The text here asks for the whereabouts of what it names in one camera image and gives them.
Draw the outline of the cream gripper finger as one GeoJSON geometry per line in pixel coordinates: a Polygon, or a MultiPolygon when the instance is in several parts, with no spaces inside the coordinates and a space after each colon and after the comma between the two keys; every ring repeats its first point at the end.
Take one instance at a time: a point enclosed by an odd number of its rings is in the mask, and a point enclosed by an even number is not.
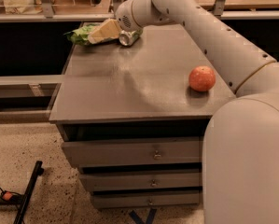
{"type": "Polygon", "coordinates": [[[121,27],[117,20],[107,19],[97,25],[88,35],[91,44],[98,44],[107,40],[117,39],[121,32],[121,27]]]}

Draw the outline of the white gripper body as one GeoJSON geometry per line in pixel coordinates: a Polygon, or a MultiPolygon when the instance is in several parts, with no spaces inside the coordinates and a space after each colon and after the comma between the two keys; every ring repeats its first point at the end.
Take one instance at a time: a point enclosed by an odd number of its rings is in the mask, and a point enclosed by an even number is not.
{"type": "Polygon", "coordinates": [[[135,20],[133,15],[134,0],[127,0],[120,4],[116,10],[115,17],[122,30],[131,32],[140,30],[141,26],[135,20]]]}

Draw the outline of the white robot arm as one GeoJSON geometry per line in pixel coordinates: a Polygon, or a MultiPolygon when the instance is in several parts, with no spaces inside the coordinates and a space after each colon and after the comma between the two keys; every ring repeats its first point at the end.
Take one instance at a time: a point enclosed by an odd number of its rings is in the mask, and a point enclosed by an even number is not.
{"type": "Polygon", "coordinates": [[[279,62],[195,0],[127,0],[115,18],[126,31],[182,25],[236,96],[204,135],[204,223],[279,224],[279,62]]]}

